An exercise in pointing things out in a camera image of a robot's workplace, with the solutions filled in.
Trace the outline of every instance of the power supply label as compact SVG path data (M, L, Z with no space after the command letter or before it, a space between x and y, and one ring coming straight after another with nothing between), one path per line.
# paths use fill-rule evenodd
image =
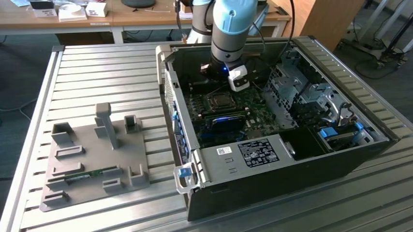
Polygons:
M267 139L238 144L238 148L243 155L246 165L250 168L279 161Z

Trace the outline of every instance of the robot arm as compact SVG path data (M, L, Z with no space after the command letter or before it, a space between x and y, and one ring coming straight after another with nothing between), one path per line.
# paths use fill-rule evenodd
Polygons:
M247 70L241 60L247 35L255 35L269 6L265 0L195 0L192 31L188 43L211 42L212 59L208 68L222 69L230 87L241 91L250 86Z

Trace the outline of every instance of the sticker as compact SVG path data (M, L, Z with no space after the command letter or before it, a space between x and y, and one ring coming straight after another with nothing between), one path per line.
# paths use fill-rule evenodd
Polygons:
M267 139L238 144L246 165L253 168L279 161L274 148Z
M231 147L221 147L221 148L218 148L216 149L216 152L218 152L218 155L225 155L225 154L227 154L227 153L231 153L233 152L233 150L231 150Z
M103 25L110 25L110 23L91 23L91 26L103 26Z

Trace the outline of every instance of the desk leg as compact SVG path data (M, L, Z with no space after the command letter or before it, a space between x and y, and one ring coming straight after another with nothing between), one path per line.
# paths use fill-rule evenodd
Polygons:
M271 37L282 37L286 21L278 21L278 24L274 26L274 31Z
M114 41L115 44L123 44L123 27L112 27L112 36L114 36Z

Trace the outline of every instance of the white box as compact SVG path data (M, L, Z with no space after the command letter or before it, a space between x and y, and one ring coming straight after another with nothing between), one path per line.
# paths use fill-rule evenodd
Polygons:
M108 13L107 4L104 2L90 2L86 7L86 14L91 17L106 17Z
M36 10L33 9L36 17L52 17L57 16L56 10L55 9L41 9Z
M79 21L87 20L84 8L82 7L76 14L72 14L68 11L59 10L59 22L69 22L69 21Z

